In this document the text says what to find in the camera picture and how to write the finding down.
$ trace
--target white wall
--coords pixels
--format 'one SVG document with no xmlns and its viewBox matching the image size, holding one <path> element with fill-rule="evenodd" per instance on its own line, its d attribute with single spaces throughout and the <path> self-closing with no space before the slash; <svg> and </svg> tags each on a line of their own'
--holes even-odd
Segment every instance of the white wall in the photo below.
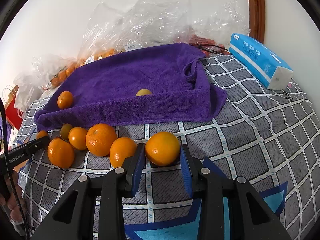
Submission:
<svg viewBox="0 0 320 240">
<path fill-rule="evenodd" d="M 31 68 L 33 57 L 52 53 L 76 57 L 92 10 L 101 0 L 29 0 L 0 41 L 0 93 L 15 76 Z M 214 13 L 233 0 L 191 0 L 193 18 Z M 249 17 L 248 0 L 237 0 Z M 125 7 L 127 0 L 112 0 Z"/>
<path fill-rule="evenodd" d="M 264 43 L 291 66 L 320 114 L 320 31 L 297 0 L 266 0 Z"/>
</svg>

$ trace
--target silver screw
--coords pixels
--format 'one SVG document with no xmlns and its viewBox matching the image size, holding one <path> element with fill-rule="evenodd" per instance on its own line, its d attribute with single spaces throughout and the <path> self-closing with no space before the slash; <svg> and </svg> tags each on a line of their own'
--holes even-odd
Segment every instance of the silver screw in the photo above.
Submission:
<svg viewBox="0 0 320 240">
<path fill-rule="evenodd" d="M 87 175 L 81 175 L 81 176 L 78 178 L 78 180 L 79 180 L 80 182 L 84 182 L 84 181 L 87 180 L 87 178 L 88 178 Z"/>
<path fill-rule="evenodd" d="M 121 174 L 123 172 L 124 172 L 124 168 L 122 168 L 122 167 L 118 167 L 115 169 L 115 173 L 117 173 L 117 174 Z"/>
<path fill-rule="evenodd" d="M 209 174 L 210 173 L 210 170 L 208 168 L 202 168 L 200 171 L 202 174 Z"/>
<path fill-rule="evenodd" d="M 239 182 L 239 183 L 245 183 L 247 180 L 245 179 L 245 177 L 238 177 L 237 178 L 237 181 Z"/>
</svg>

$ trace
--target bag of oranges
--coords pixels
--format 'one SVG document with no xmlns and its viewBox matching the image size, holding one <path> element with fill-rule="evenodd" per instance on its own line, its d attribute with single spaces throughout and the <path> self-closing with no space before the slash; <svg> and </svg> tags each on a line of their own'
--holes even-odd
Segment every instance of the bag of oranges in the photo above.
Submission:
<svg viewBox="0 0 320 240">
<path fill-rule="evenodd" d="M 52 54 L 35 59 L 32 65 L 38 79 L 37 86 L 43 90 L 57 87 L 79 67 L 75 58 L 62 58 Z"/>
<path fill-rule="evenodd" d="M 105 1 L 98 3 L 83 35 L 77 57 L 80 66 L 116 54 L 114 48 L 122 27 L 122 14 Z"/>
</svg>

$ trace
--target finger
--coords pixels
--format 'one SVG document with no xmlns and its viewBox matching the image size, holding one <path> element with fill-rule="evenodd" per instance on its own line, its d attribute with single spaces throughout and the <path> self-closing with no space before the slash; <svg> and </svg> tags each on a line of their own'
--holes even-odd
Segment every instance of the finger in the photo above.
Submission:
<svg viewBox="0 0 320 240">
<path fill-rule="evenodd" d="M 20 198 L 21 195 L 22 195 L 22 189 L 19 185 L 15 185 L 15 188 L 16 188 L 16 191 L 17 191 L 17 194 L 18 194 L 18 197 Z M 7 202 L 7 205 L 8 205 L 8 208 L 9 209 L 14 209 L 16 206 L 17 206 L 17 202 L 16 202 L 16 199 L 14 197 L 14 194 L 13 192 L 11 192 L 11 195 L 10 195 L 10 198 Z"/>
<path fill-rule="evenodd" d="M 16 206 L 14 209 L 11 210 L 10 217 L 16 222 L 22 221 L 22 216 L 18 206 Z"/>
<path fill-rule="evenodd" d="M 16 171 L 12 171 L 11 174 L 12 174 L 13 183 L 17 184 L 18 183 L 18 178 L 19 178 L 18 173 Z M 10 185 L 9 178 L 6 178 L 5 182 L 6 182 L 7 185 Z"/>
<path fill-rule="evenodd" d="M 23 198 L 20 198 L 20 203 L 22 206 L 23 213 L 26 214 L 26 205 L 25 205 Z M 11 219 L 13 219 L 14 221 L 22 222 L 22 216 L 21 216 L 21 212 L 20 212 L 20 209 L 18 206 L 16 206 L 14 209 L 12 209 L 10 216 L 11 216 Z"/>
</svg>

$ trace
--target human hand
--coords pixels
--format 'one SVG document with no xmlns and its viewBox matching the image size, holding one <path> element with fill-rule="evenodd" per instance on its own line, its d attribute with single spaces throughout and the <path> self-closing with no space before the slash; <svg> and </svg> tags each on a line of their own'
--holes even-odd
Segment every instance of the human hand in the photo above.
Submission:
<svg viewBox="0 0 320 240">
<path fill-rule="evenodd" d="M 24 200 L 22 198 L 22 189 L 18 185 L 18 173 L 16 171 L 12 172 L 12 179 L 13 179 L 13 182 L 14 182 L 14 185 L 15 185 L 15 188 L 16 188 L 16 191 L 17 191 L 21 206 L 22 206 L 22 210 L 25 213 L 26 212 L 26 205 L 25 205 Z M 11 189 L 9 178 L 7 178 L 5 180 L 5 182 L 7 184 L 7 187 L 9 189 Z M 13 192 L 11 192 L 10 198 L 7 201 L 7 203 L 6 203 L 5 199 L 4 199 L 4 197 L 0 194 L 0 204 L 8 206 L 8 208 L 11 210 L 10 217 L 11 217 L 12 220 L 14 220 L 16 222 L 22 222 L 21 213 L 20 213 L 18 204 L 16 202 L 16 199 L 15 199 L 15 197 L 13 195 Z"/>
</svg>

